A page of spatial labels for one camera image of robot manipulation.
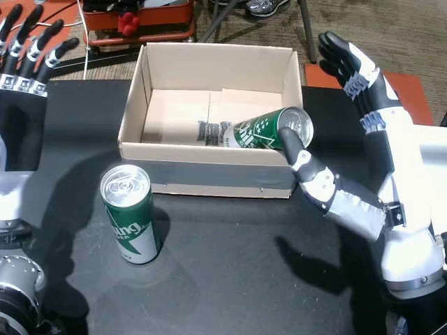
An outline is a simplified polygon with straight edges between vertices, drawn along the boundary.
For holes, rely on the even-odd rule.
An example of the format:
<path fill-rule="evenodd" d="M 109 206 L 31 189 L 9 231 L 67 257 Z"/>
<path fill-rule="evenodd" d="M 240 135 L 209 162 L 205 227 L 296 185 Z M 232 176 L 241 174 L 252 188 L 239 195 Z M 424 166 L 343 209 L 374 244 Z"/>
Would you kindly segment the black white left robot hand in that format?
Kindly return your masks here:
<path fill-rule="evenodd" d="M 35 5 L 15 37 L 8 40 L 23 11 L 12 7 L 1 22 L 1 226 L 10 228 L 22 217 L 24 187 L 37 171 L 43 146 L 47 84 L 63 56 L 75 49 L 69 38 L 49 52 L 44 49 L 64 27 L 57 20 L 26 46 L 26 39 L 41 18 L 44 7 Z"/>

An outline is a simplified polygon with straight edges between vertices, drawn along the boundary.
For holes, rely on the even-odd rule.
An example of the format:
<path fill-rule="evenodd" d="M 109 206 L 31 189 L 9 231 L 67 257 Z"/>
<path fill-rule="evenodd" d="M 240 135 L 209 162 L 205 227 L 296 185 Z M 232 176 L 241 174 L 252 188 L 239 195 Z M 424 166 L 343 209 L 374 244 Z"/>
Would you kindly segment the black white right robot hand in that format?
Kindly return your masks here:
<path fill-rule="evenodd" d="M 279 138 L 291 171 L 324 216 L 367 240 L 384 239 L 381 275 L 390 294 L 412 299 L 437 291 L 445 283 L 445 252 L 430 230 L 429 179 L 413 119 L 383 71 L 353 43 L 326 31 L 318 49 L 321 68 L 357 108 L 372 183 L 336 173 L 284 127 Z"/>

